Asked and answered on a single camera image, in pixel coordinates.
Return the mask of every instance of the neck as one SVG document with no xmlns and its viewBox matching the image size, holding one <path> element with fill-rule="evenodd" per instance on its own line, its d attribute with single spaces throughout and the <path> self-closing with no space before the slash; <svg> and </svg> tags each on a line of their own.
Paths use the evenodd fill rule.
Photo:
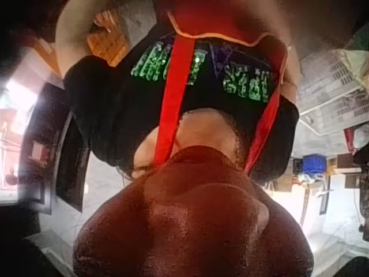
<svg viewBox="0 0 369 277">
<path fill-rule="evenodd" d="M 145 174 L 154 160 L 159 127 L 142 142 L 134 155 L 133 178 Z M 223 153 L 232 163 L 240 164 L 238 137 L 232 124 L 214 109 L 199 109 L 187 113 L 179 123 L 171 157 L 191 146 L 207 146 Z"/>
<path fill-rule="evenodd" d="M 238 138 L 230 122 L 216 110 L 200 109 L 183 116 L 172 155 L 191 146 L 207 146 L 237 162 Z"/>
</svg>

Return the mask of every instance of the red strap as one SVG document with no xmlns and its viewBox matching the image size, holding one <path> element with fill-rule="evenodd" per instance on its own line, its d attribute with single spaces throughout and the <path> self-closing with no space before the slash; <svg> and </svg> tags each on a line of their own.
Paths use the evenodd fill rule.
<svg viewBox="0 0 369 277">
<path fill-rule="evenodd" d="M 195 40 L 177 35 L 173 46 L 171 61 L 161 105 L 159 133 L 155 149 L 154 165 L 165 163 L 173 148 L 179 121 L 179 110 L 185 94 L 193 59 Z M 255 165 L 268 139 L 279 107 L 279 90 L 274 92 L 258 122 L 255 137 L 248 154 L 245 172 L 248 174 Z"/>
<path fill-rule="evenodd" d="M 161 105 L 159 133 L 157 137 L 154 165 L 159 166 L 169 158 L 177 124 L 179 110 L 190 74 L 195 40 L 177 35 L 171 54 L 163 104 Z"/>
<path fill-rule="evenodd" d="M 279 98 L 280 98 L 279 87 L 277 87 L 276 91 L 270 98 L 270 101 L 266 106 L 262 117 L 258 122 L 255 137 L 253 143 L 251 144 L 251 148 L 248 153 L 244 169 L 247 174 L 249 174 L 251 168 L 255 165 L 266 143 L 266 140 L 269 137 L 269 133 L 274 124 L 274 120 L 277 117 L 277 112 L 279 108 Z"/>
</svg>

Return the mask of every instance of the black t-shirt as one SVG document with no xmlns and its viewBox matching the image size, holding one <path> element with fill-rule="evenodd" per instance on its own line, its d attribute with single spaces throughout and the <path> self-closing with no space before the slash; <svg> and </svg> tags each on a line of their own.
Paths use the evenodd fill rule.
<svg viewBox="0 0 369 277">
<path fill-rule="evenodd" d="M 135 151 L 159 125 L 174 39 L 169 26 L 157 24 L 116 68 L 88 56 L 66 75 L 82 136 L 99 159 L 128 174 Z M 221 39 L 197 40 L 180 113 L 214 108 L 231 115 L 248 149 L 277 80 L 277 70 L 253 48 Z M 281 97 L 271 134 L 251 172 L 256 182 L 284 173 L 298 118 L 297 108 Z"/>
</svg>

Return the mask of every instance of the blue bin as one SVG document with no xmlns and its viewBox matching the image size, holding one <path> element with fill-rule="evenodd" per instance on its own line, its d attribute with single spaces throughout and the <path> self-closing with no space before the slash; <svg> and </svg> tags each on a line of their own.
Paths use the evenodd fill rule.
<svg viewBox="0 0 369 277">
<path fill-rule="evenodd" d="M 302 171 L 308 175 L 327 172 L 327 158 L 319 154 L 305 156 L 303 158 Z"/>
</svg>

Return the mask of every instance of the bare arm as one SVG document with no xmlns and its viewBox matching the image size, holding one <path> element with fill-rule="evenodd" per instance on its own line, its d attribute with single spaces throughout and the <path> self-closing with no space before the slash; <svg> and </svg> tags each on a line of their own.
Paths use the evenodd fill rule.
<svg viewBox="0 0 369 277">
<path fill-rule="evenodd" d="M 65 6 L 56 31 L 57 60 L 63 78 L 83 57 L 92 55 L 86 37 L 106 4 L 107 0 L 70 0 Z"/>
</svg>

